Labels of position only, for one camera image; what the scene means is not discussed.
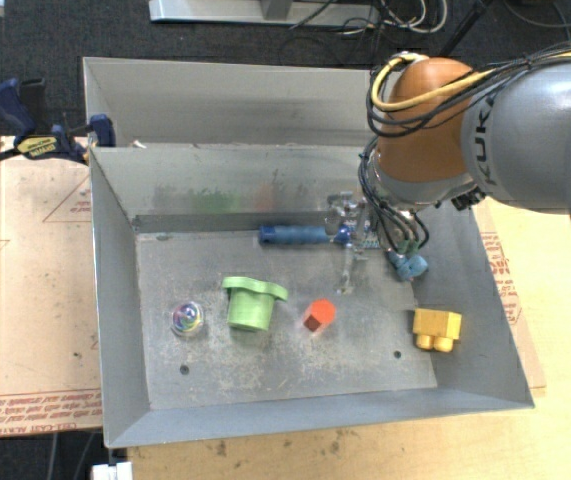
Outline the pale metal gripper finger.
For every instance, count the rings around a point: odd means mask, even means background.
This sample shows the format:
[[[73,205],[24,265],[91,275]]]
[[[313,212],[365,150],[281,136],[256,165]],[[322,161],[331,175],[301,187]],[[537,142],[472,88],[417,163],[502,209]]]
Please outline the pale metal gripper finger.
[[[328,209],[325,223],[327,225],[341,225],[355,214],[357,201],[352,192],[339,192],[327,197]]]
[[[360,261],[358,252],[354,250],[345,250],[343,254],[343,265],[338,284],[336,286],[336,293],[338,295],[348,295],[354,290],[353,272],[355,265]]]

